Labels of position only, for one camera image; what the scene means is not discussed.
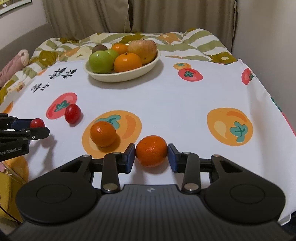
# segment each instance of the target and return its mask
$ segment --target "green apple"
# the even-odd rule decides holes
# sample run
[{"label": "green apple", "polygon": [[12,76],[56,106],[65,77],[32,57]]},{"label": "green apple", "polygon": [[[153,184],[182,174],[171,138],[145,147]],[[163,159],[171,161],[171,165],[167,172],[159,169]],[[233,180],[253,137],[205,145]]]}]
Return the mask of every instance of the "green apple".
[{"label": "green apple", "polygon": [[106,74],[113,68],[114,59],[106,51],[99,50],[89,57],[89,67],[91,71],[97,74]]},{"label": "green apple", "polygon": [[114,49],[108,49],[108,50],[105,50],[105,51],[108,52],[113,57],[114,61],[119,55]]}]

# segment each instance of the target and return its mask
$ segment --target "stuffed toy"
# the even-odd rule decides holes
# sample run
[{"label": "stuffed toy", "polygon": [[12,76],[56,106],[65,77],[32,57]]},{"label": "stuffed toy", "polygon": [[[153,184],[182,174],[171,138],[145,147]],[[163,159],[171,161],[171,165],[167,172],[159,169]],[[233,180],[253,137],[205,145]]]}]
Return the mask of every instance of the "stuffed toy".
[{"label": "stuffed toy", "polygon": [[10,78],[19,70],[22,70],[29,63],[29,53],[27,50],[21,50],[0,72],[0,87],[10,80]]}]

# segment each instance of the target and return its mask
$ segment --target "wall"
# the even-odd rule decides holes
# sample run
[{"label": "wall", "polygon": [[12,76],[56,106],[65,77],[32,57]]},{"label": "wall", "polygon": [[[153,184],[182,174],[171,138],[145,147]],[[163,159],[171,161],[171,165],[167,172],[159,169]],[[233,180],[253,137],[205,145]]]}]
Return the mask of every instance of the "wall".
[{"label": "wall", "polygon": [[238,0],[233,55],[256,74],[296,129],[296,1]]},{"label": "wall", "polygon": [[0,49],[46,23],[42,0],[33,0],[0,16]]}]

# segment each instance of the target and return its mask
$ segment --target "kiwi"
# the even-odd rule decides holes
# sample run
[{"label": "kiwi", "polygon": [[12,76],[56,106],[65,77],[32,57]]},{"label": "kiwi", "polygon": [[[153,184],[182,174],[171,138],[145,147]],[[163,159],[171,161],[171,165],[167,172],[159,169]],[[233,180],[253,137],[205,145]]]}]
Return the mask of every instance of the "kiwi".
[{"label": "kiwi", "polygon": [[91,53],[94,53],[94,52],[99,51],[99,50],[107,50],[107,49],[108,48],[105,45],[99,44],[99,45],[93,47],[93,50],[92,50]]}]

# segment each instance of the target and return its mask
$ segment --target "mandarin orange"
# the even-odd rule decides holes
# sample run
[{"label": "mandarin orange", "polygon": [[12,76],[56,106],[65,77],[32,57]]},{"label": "mandarin orange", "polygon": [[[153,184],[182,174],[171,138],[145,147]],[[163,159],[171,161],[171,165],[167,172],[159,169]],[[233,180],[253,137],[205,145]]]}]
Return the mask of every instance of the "mandarin orange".
[{"label": "mandarin orange", "polygon": [[163,163],[168,153],[165,140],[159,136],[147,136],[139,141],[136,157],[145,167],[156,167]]},{"label": "mandarin orange", "polygon": [[114,49],[119,55],[124,54],[128,51],[128,46],[125,44],[113,44],[111,49]]},{"label": "mandarin orange", "polygon": [[124,72],[140,67],[142,67],[141,59],[135,53],[119,55],[114,61],[115,72]]},{"label": "mandarin orange", "polygon": [[110,146],[116,137],[116,130],[109,122],[98,121],[91,127],[90,138],[99,147]]}]

